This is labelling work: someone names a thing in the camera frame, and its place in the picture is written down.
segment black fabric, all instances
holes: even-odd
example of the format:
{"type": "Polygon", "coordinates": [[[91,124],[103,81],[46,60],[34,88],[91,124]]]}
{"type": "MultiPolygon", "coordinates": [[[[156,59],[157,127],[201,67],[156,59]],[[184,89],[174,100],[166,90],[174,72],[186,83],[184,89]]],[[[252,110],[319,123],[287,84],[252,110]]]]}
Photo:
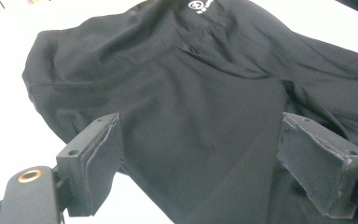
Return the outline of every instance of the black fabric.
{"type": "Polygon", "coordinates": [[[358,146],[358,54],[248,1],[201,2],[42,32],[23,73],[37,111],[65,142],[119,112],[122,168],[175,223],[328,223],[278,163],[277,138],[286,111],[358,146]]]}

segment white surface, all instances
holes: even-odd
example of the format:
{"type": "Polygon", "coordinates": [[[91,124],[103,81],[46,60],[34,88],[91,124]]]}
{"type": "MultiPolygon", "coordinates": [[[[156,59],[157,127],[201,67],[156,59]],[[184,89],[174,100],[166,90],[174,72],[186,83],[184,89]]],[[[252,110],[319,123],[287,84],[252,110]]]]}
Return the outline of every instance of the white surface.
{"type": "MultiPolygon", "coordinates": [[[[1,1],[7,9],[0,8],[0,200],[14,174],[36,165],[53,167],[64,147],[34,110],[21,79],[36,34],[77,26],[92,16],[121,13],[142,0],[53,0],[31,6],[26,0],[1,1]]],[[[358,13],[352,9],[333,0],[254,2],[298,33],[358,52],[358,13]]],[[[117,175],[96,217],[67,218],[66,223],[171,222],[130,179],[117,175]]]]}

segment black shirt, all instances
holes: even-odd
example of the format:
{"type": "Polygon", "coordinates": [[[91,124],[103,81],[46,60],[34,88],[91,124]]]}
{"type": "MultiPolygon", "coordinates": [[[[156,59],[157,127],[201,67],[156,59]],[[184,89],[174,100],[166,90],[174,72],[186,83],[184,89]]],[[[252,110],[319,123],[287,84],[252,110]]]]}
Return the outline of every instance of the black shirt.
{"type": "Polygon", "coordinates": [[[244,0],[149,0],[42,32],[23,78],[65,142],[119,112],[123,171],[175,223],[328,222],[276,158],[282,112],[358,146],[358,54],[244,0]]]}

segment black clamp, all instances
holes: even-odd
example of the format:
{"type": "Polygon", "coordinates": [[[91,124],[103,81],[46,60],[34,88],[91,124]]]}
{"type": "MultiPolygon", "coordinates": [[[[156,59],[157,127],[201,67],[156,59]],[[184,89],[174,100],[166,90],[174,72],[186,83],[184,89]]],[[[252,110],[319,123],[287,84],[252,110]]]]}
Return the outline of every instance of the black clamp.
{"type": "Polygon", "coordinates": [[[70,217],[95,215],[109,195],[123,158],[118,114],[94,120],[58,155],[57,166],[19,172],[0,202],[0,224],[62,224],[70,217]]]}
{"type": "Polygon", "coordinates": [[[358,214],[358,146],[299,115],[283,115],[278,159],[319,212],[338,220],[358,214]]]}

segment logo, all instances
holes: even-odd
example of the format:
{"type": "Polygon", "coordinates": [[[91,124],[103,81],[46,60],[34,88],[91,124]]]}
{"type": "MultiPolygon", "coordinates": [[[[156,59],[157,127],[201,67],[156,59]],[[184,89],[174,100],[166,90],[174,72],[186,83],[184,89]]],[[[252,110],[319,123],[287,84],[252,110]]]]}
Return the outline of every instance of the logo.
{"type": "Polygon", "coordinates": [[[191,9],[200,10],[200,9],[203,8],[203,2],[201,2],[201,1],[192,1],[191,3],[188,4],[188,6],[191,9]]]}
{"type": "Polygon", "coordinates": [[[197,10],[197,13],[202,14],[208,10],[208,7],[214,0],[208,0],[205,5],[201,1],[192,1],[188,4],[191,9],[197,10]]]}

